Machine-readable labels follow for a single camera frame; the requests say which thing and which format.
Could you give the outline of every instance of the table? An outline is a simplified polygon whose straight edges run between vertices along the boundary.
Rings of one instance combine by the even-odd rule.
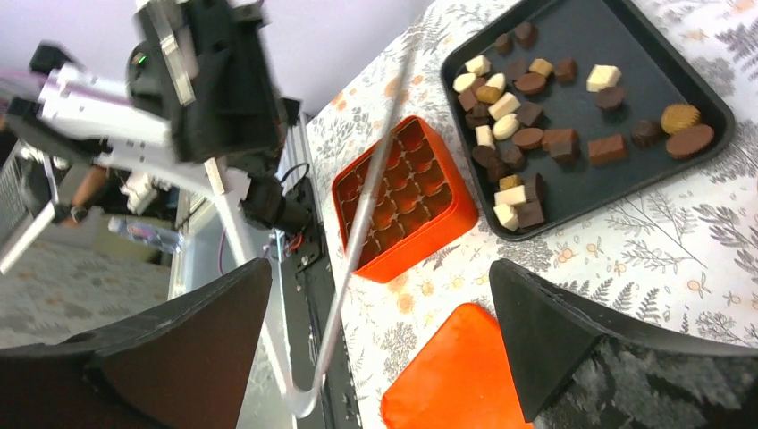
[[[444,58],[514,1],[437,0],[402,116],[445,138],[473,183],[439,74]],[[758,347],[758,4],[644,0],[637,4],[734,110],[737,135],[715,161],[523,243],[484,220],[388,284],[355,279],[342,310],[361,418],[384,427],[383,392],[460,303],[492,310],[488,270],[511,259],[562,287],[673,331]],[[392,100],[400,35],[307,126],[333,272],[344,255],[331,183],[379,139]]]

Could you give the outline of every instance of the tray rim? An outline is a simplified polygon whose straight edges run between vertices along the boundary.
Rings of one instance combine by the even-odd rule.
[[[556,2],[565,2],[565,1],[578,1],[578,0],[550,0],[549,2],[536,4],[533,14],[540,12],[542,9]],[[497,237],[503,240],[512,241],[512,242],[531,240],[532,238],[538,235],[541,235],[561,225],[574,221],[579,217],[589,215],[590,213],[596,210],[602,209],[603,207],[609,205],[610,203],[614,201],[618,201],[622,198],[625,198],[635,192],[638,192],[641,189],[649,188],[652,185],[655,185],[661,181],[665,181],[680,172],[683,172],[685,170],[695,167],[696,165],[702,164],[706,161],[713,159],[715,156],[720,154],[724,149],[726,149],[726,147],[730,145],[732,143],[732,140],[734,139],[735,131],[737,128],[737,120],[735,118],[734,112],[732,111],[731,107],[727,105],[727,103],[724,101],[723,98],[719,97],[719,95],[716,94],[716,92],[713,90],[711,85],[709,85],[708,82],[705,81],[703,76],[693,68],[692,64],[684,56],[682,56],[682,54],[666,39],[665,36],[663,36],[663,34],[660,31],[658,31],[657,28],[655,28],[653,23],[639,9],[639,7],[637,7],[637,5],[634,4],[634,2],[632,2],[631,0],[595,0],[595,1],[603,2],[606,4],[609,1],[617,2],[617,3],[622,4],[624,7],[626,7],[629,10],[629,12],[635,17],[635,19],[637,19],[639,23],[642,24],[642,26],[644,27],[644,30],[647,31],[652,37],[655,38],[656,42],[658,42],[661,45],[661,47],[665,50],[666,54],[672,60],[674,60],[674,62],[680,67],[680,69],[683,72],[685,72],[690,77],[690,79],[692,79],[695,82],[697,87],[700,88],[703,94],[708,99],[711,100],[713,105],[720,112],[724,114],[724,122],[725,122],[724,134],[721,137],[721,139],[715,142],[713,148],[707,154],[694,157],[687,162],[681,163],[677,167],[671,168],[665,171],[664,173],[653,177],[652,179],[641,181],[635,186],[632,186],[622,191],[619,195],[613,198],[605,198],[603,200],[598,201],[596,204],[590,205],[586,209],[580,212],[577,212],[576,214],[564,217],[555,222],[544,223],[543,225],[540,225],[534,229],[525,231],[524,233],[521,233],[521,234],[508,232],[505,229],[505,227],[503,227],[497,222],[497,218],[494,215],[494,211],[491,209],[488,210],[488,207],[486,207],[486,204],[484,203],[486,201],[486,198],[484,195],[484,190],[482,189],[482,184],[480,183],[480,181],[478,180],[475,174],[476,166],[474,165],[474,162],[471,159],[471,149],[468,148],[468,144],[463,137],[463,130],[461,129],[460,121],[454,118],[453,106],[454,106],[454,103],[456,102],[456,99],[451,94],[452,91],[450,89],[450,83],[445,79],[444,71],[450,68],[449,62],[451,61],[451,58],[454,55],[456,55],[459,51],[461,51],[466,45],[470,44],[474,39],[478,38],[483,32],[494,27],[503,18],[505,18],[510,13],[512,13],[514,9],[522,6],[523,4],[534,2],[534,0],[519,0],[518,2],[513,4],[510,8],[508,8],[505,12],[498,15],[498,17],[495,18],[492,22],[490,22],[489,24],[481,28],[479,31],[477,31],[475,34],[469,37],[465,42],[461,43],[460,45],[458,45],[458,47],[453,49],[442,61],[442,65],[440,67],[440,81],[444,88],[445,95],[447,96],[448,108],[450,108],[451,110],[451,117],[453,117],[455,130],[458,132],[459,138],[463,146],[463,152],[466,158],[466,163],[468,165],[468,173],[471,175],[472,179],[474,180],[474,188],[476,189],[476,194],[479,196],[479,201],[482,203],[484,218],[487,220],[487,223],[489,224],[490,231],[492,231]]]

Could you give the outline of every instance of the plastic bottle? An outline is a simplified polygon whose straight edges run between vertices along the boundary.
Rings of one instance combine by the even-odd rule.
[[[108,230],[119,234],[126,240],[157,248],[165,253],[181,252],[181,244],[184,241],[184,238],[177,231],[118,217],[112,217],[108,220]]]

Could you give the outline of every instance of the black bracket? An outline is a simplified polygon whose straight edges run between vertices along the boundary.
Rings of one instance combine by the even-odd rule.
[[[288,192],[288,197],[316,212],[313,187],[303,178]],[[312,216],[302,232],[297,250],[282,261],[282,293],[290,342],[292,377],[298,386],[310,386],[326,317],[334,296],[334,278],[326,251],[324,228]],[[359,429],[358,400],[350,372],[344,332],[332,355],[319,403],[314,412],[298,420],[298,429]]]

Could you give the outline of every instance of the wall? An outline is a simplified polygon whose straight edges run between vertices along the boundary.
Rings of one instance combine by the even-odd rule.
[[[169,268],[38,240],[0,276],[0,348],[68,337],[165,302]]]
[[[317,113],[433,0],[275,0],[264,29],[274,76],[288,97]],[[235,1],[235,4],[248,3]],[[80,62],[122,79],[138,43],[134,0],[8,1],[0,67],[26,69],[41,39],[61,42]]]

